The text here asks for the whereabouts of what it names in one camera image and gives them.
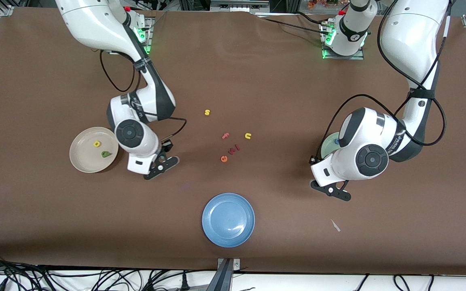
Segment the white plate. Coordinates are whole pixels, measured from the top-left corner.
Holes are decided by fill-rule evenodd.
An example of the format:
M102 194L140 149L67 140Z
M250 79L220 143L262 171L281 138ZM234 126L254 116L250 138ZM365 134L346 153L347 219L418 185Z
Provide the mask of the white plate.
M102 152L111 153L108 157L102 157ZM96 173L109 167L118 155L118 142L114 133L105 127L91 127L82 131L74 138L70 147L70 161L79 171L84 173Z

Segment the plate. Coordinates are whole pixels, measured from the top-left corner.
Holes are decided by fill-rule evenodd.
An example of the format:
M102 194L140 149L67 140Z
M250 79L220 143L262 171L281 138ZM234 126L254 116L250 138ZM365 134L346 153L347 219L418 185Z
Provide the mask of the plate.
M255 228L255 212L251 204L235 193L213 197L202 212L202 229L219 247L238 247Z
M333 133L329 135L328 138L325 138L325 141L321 145L321 158L325 158L327 155L330 155L340 148L339 133Z
M102 152L111 153L102 157ZM79 171L96 173L109 167L118 155L118 141L114 133L105 127L91 127L74 138L70 147L70 161Z

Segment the brown cloth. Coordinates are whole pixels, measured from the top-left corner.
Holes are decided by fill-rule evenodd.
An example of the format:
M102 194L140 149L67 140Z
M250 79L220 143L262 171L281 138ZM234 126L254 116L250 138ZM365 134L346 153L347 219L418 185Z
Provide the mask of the brown cloth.
M277 19L314 28L299 16ZM317 33L248 13L167 13L154 30L152 59L176 98L173 116L188 124L172 138L170 154L180 164L146 181L127 171L123 151L102 173L71 165L73 138L108 127L107 104L120 93L98 52L73 39L57 9L16 8L0 22L0 256L173 269L216 268L219 257L239 257L249 271L466 274L460 20L451 23L436 92L448 119L444 139L375 179L350 182L349 202L309 186L309 156L346 98L366 93L394 109L407 95L405 78L377 51L379 21L365 59L342 61L322 59ZM124 88L130 63L118 55L104 62ZM332 132L362 106L383 112L356 99ZM431 112L427 141L441 128L434 106ZM149 126L164 137L180 125ZM240 151L229 155L235 144ZM245 197L256 215L251 238L232 249L211 243L201 226L206 203L225 192Z

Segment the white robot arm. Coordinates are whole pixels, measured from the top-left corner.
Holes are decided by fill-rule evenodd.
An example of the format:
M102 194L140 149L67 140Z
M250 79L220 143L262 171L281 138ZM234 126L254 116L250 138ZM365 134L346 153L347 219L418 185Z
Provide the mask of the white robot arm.
M129 153L127 169L151 179L175 166L166 158L171 144L161 145L146 125L170 118L176 101L146 53L144 16L125 11L119 0L55 0L73 37L91 48L120 52L130 57L147 86L111 99L107 118L120 146Z
M381 39L383 52L414 80L422 81L436 59L436 36L447 5L447 0L398 0L390 11ZM413 142L406 130L423 142L437 75L435 64L423 83L426 90L417 90L417 85L409 81L409 101L399 123L370 108L359 108L348 115L339 133L341 148L320 162L311 162L316 179L312 188L349 200L350 194L344 186L337 188L337 182L371 179L386 169L389 159L403 162L418 155L422 146Z

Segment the blue plate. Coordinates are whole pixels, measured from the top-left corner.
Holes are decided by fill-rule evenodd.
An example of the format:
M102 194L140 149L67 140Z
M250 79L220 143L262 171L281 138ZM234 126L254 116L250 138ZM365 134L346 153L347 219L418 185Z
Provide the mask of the blue plate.
M213 197L202 212L202 229L219 247L238 247L248 240L255 228L251 204L235 193Z

